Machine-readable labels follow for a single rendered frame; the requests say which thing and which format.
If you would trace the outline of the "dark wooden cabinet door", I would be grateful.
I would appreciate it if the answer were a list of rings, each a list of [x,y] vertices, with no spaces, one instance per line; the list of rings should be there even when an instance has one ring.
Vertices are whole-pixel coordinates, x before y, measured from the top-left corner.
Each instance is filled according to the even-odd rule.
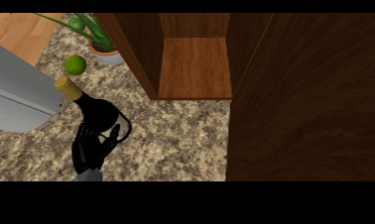
[[[375,180],[375,13],[275,14],[231,105],[229,180]]]

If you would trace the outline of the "green lime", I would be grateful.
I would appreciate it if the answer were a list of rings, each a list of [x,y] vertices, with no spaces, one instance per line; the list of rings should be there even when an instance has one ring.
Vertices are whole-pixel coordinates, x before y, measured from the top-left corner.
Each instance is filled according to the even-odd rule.
[[[81,56],[70,56],[65,60],[65,71],[70,75],[81,75],[87,69],[87,61]]]

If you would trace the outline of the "dark wine bottle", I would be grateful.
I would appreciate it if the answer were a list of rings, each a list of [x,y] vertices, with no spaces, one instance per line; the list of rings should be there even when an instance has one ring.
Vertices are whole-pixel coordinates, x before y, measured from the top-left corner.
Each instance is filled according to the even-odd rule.
[[[67,76],[55,82],[56,89],[77,103],[84,115],[84,123],[105,136],[110,136],[115,125],[120,125],[117,141],[121,143],[132,131],[132,124],[114,104],[90,97]]]

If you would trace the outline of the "grey appliance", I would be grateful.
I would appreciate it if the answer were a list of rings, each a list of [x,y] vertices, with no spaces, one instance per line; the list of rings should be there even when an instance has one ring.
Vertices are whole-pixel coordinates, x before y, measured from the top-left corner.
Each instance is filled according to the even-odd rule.
[[[62,98],[55,79],[0,47],[0,130],[37,129],[56,115]]]

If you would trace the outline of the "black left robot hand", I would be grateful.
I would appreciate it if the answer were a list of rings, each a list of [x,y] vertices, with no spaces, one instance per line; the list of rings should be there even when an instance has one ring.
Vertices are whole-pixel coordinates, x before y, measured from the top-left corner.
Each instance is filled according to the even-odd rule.
[[[73,160],[77,174],[102,167],[104,159],[117,145],[118,130],[120,125],[115,125],[110,137],[101,142],[99,132],[86,123],[81,123],[73,142]]]

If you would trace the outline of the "potted green plant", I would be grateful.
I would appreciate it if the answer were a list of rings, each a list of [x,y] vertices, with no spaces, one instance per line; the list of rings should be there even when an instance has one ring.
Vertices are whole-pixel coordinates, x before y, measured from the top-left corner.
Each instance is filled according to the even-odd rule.
[[[65,23],[61,20],[37,13],[37,16],[55,22],[58,25],[68,28],[76,34],[81,35],[89,40],[89,49],[96,56],[96,58],[107,64],[123,64],[124,59],[117,50],[115,44],[101,26],[99,20],[95,14],[86,15],[84,13],[77,13],[73,18],[80,18],[86,23],[86,29],[83,31],[71,27],[70,22]]]

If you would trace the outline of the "green apple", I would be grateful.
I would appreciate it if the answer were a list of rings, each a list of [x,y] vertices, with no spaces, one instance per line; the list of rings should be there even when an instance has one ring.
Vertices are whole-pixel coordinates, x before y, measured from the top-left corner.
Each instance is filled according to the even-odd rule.
[[[73,18],[70,20],[70,25],[73,28],[76,28],[80,31],[83,31],[86,29],[86,23],[80,18]]]

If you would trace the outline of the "brown wooden cabinet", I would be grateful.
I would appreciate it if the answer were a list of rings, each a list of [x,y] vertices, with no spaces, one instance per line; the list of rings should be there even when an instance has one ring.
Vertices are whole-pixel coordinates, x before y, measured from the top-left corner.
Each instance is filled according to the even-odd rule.
[[[98,13],[152,100],[231,100],[273,16]]]

